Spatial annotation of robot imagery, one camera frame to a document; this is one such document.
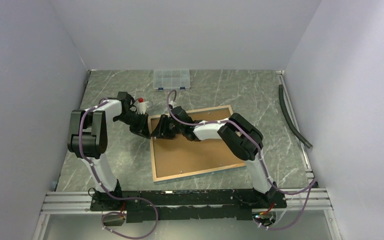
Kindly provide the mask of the brown frame backing board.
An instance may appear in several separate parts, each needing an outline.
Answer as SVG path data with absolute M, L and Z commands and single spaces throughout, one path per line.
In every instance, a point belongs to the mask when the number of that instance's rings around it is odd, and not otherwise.
M 221 139 L 189 141 L 181 134 L 174 139 L 152 138 L 150 151 L 154 182 L 245 166 Z

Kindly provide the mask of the wooden picture frame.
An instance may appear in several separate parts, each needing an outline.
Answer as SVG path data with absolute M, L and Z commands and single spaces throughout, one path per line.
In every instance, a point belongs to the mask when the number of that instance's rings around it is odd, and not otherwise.
M 189 110 L 194 120 L 205 120 L 197 133 L 202 141 L 189 141 L 181 134 L 174 139 L 150 140 L 153 181 L 162 182 L 202 174 L 241 168 L 246 164 L 237 158 L 221 139 L 217 131 L 222 119 L 232 114 L 230 105 Z

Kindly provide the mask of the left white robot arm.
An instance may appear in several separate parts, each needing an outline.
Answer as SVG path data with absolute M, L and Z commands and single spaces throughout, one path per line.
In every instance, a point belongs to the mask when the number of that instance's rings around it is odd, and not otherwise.
M 70 114 L 67 149 L 86 165 L 94 180 L 96 197 L 103 199 L 110 210 L 119 209 L 124 197 L 106 156 L 108 124 L 122 122 L 131 133 L 150 139 L 149 105 L 149 101 L 120 91 L 116 97 L 102 98 L 97 105 Z

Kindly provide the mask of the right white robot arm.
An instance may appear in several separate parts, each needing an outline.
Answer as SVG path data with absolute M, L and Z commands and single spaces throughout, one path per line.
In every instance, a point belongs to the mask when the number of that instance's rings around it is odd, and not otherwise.
M 235 157 L 245 162 L 251 176 L 255 202 L 262 208 L 273 203 L 276 184 L 263 155 L 263 134 L 239 113 L 220 120 L 195 120 L 182 107 L 169 106 L 150 136 L 173 140 L 182 135 L 191 142 L 222 140 Z

